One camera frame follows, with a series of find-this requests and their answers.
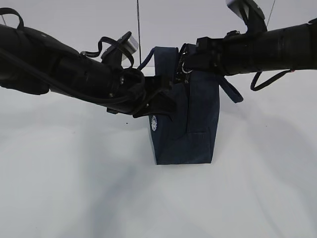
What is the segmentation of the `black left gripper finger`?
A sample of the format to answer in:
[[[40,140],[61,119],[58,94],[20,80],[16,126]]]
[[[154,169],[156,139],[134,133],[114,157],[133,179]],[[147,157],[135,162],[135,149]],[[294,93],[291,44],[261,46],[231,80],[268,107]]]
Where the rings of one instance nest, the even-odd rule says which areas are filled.
[[[133,118],[164,115],[170,116],[176,111],[176,102],[163,90],[149,93],[132,111]]]

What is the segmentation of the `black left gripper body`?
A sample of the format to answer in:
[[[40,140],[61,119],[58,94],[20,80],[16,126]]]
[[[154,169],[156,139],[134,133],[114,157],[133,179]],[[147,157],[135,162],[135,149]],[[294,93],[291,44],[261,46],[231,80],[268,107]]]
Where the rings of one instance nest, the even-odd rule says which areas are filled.
[[[132,116],[132,111],[141,103],[142,100],[151,92],[155,90],[163,90],[167,95],[172,89],[172,76],[156,75],[146,76],[144,85],[144,94],[136,101],[128,101],[117,105],[111,105],[106,109],[110,114],[126,114]]]

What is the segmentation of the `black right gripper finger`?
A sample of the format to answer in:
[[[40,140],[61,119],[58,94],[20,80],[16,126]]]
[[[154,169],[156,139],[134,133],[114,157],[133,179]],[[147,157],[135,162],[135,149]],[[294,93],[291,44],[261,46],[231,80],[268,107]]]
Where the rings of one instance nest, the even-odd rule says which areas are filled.
[[[183,68],[187,71],[196,70],[204,72],[212,72],[212,56],[211,54],[191,54],[185,57]]]

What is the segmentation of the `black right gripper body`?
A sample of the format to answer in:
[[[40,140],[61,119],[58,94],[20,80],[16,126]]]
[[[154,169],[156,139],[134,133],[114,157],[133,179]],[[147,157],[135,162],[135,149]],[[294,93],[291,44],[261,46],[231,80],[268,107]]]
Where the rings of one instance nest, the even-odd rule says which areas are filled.
[[[227,74],[223,62],[223,38],[201,37],[185,57],[184,68],[189,70]]]

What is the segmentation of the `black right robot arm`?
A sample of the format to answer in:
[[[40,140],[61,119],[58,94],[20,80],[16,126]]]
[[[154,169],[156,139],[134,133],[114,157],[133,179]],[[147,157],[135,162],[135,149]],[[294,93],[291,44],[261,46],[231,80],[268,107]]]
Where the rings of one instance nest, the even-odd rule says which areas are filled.
[[[315,70],[317,23],[224,38],[197,39],[184,68],[223,76],[274,70]]]

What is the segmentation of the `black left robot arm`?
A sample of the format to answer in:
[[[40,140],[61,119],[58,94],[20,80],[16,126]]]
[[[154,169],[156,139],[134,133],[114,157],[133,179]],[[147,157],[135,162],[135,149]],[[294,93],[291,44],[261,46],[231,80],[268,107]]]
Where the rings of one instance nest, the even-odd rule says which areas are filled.
[[[168,77],[96,61],[29,27],[1,26],[0,85],[31,95],[56,92],[135,118],[171,115],[177,108],[166,93]]]

